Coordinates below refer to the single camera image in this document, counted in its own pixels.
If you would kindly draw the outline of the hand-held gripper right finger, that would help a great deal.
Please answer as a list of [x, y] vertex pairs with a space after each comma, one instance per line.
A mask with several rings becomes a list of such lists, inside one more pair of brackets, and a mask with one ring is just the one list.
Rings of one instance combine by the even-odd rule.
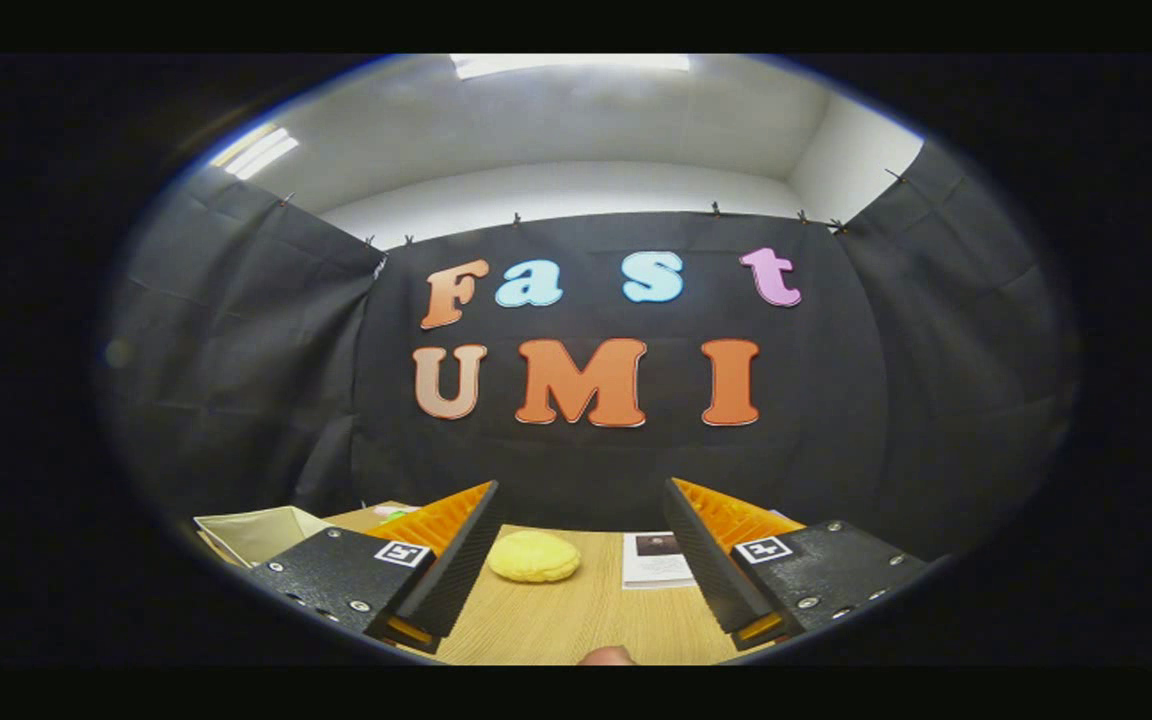
[[666, 482], [664, 515], [708, 611], [738, 651], [818, 632], [929, 569], [846, 521], [804, 525], [684, 479]]

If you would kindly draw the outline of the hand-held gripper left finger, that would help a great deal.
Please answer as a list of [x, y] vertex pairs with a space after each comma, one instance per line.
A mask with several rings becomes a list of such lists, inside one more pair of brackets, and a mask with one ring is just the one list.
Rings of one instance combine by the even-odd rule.
[[329, 526], [248, 575], [342, 632], [434, 653], [502, 525], [498, 491], [488, 480], [365, 532]]

